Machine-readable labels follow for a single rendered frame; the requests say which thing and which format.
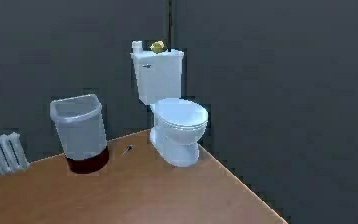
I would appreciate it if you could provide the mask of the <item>yellow-green round vessel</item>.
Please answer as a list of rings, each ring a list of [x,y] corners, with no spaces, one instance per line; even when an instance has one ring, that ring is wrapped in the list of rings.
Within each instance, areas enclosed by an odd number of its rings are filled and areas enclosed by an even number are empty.
[[[151,44],[150,50],[155,54],[159,54],[166,50],[166,46],[163,41],[155,41]]]

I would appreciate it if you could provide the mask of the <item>grey bin with red base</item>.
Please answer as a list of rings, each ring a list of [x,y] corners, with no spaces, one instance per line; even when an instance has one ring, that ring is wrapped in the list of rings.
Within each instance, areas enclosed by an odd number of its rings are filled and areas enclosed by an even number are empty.
[[[109,150],[102,104],[95,94],[53,100],[50,118],[72,172],[89,174],[107,164]]]

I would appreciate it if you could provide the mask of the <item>white radiator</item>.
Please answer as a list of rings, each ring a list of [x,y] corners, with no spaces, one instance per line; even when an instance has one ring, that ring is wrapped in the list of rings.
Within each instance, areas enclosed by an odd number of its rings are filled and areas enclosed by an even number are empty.
[[[0,175],[15,173],[25,170],[30,166],[23,146],[20,134],[13,132],[0,136]]]

